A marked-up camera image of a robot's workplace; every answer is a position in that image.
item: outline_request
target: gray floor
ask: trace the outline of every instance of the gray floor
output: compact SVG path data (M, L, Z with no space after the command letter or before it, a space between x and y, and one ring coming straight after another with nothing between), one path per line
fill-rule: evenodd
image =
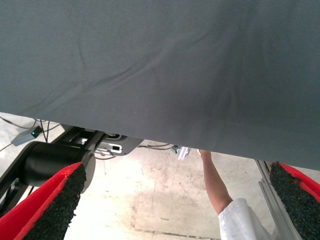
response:
M30 118L0 116L23 126L33 123ZM0 148L21 131L0 121ZM61 127L52 130L49 140L61 132ZM22 148L10 146L0 152L0 174ZM212 157L231 197L246 198L272 233L275 224L258 185L261 175L254 160L220 153L212 153ZM320 181L319 172L299 169ZM75 213L66 240L220 238L218 216L207 197L202 161L195 149L183 161L170 150L146 148L136 148L126 157L97 160L91 186L81 195Z

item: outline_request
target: gray cloth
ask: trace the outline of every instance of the gray cloth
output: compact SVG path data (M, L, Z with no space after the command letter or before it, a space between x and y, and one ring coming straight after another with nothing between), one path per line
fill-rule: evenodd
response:
M2 0L0 111L320 169L318 0Z

